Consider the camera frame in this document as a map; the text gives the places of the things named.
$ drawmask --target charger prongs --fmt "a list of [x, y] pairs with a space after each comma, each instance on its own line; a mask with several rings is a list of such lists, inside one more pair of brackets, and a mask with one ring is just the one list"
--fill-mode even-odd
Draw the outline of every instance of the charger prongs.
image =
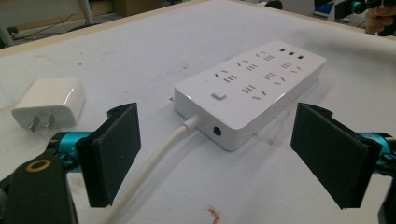
[[48, 131], [52, 129], [53, 123], [55, 123], [55, 117], [53, 117], [53, 115], [50, 115], [49, 121], [46, 124], [46, 129], [48, 129]]
[[37, 126], [38, 126], [39, 123], [40, 123], [40, 119], [37, 116], [35, 116], [33, 118], [32, 123], [29, 126], [29, 130], [32, 131], [32, 133], [34, 133], [35, 129], [37, 129]]

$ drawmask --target white charger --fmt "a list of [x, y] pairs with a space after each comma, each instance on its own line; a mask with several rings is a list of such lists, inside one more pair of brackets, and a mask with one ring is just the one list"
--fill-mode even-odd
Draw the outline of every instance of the white charger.
[[85, 90], [76, 77], [35, 80], [18, 104], [12, 116], [32, 132], [75, 126], [85, 101]]

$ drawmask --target white table surface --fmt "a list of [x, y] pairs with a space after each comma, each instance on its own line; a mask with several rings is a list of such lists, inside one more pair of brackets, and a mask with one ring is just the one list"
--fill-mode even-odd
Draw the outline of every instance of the white table surface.
[[[224, 224], [377, 223], [389, 177], [373, 175], [361, 208], [340, 210], [290, 148], [290, 137], [297, 102], [330, 109], [356, 132], [396, 135], [395, 41], [226, 0], [159, 12], [0, 50], [0, 178], [39, 155], [53, 134], [93, 131], [108, 109], [137, 102], [142, 149], [123, 192], [184, 120], [170, 101], [176, 82], [279, 39], [328, 59], [318, 82], [235, 152], [199, 131], [183, 139], [120, 223], [212, 223], [209, 208]], [[47, 77], [80, 78], [86, 102], [76, 127], [30, 133], [11, 109], [33, 80]], [[68, 180], [79, 222], [96, 223], [108, 208], [89, 207], [81, 174]]]

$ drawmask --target white cable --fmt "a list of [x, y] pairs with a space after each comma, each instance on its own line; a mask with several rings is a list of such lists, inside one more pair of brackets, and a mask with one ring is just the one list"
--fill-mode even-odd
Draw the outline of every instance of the white cable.
[[171, 146], [181, 139], [181, 137], [188, 131], [193, 130], [201, 123], [201, 117], [194, 115], [192, 118], [186, 120], [182, 126], [175, 130], [169, 138], [163, 142], [158, 149], [151, 155], [148, 161], [144, 164], [143, 168], [139, 171], [137, 176], [134, 178], [132, 185], [127, 191], [120, 197], [120, 200], [113, 203], [110, 210], [107, 212], [105, 217], [101, 220], [101, 224], [113, 223], [114, 219], [120, 214], [125, 205], [134, 197], [137, 190], [144, 183], [149, 173], [155, 167], [155, 165], [161, 160]]

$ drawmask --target white power strip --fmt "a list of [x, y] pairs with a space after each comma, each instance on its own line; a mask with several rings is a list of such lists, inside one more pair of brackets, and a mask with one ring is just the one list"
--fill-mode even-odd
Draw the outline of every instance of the white power strip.
[[175, 86], [175, 110], [201, 116], [198, 129], [234, 151], [317, 78], [326, 59], [274, 41]]

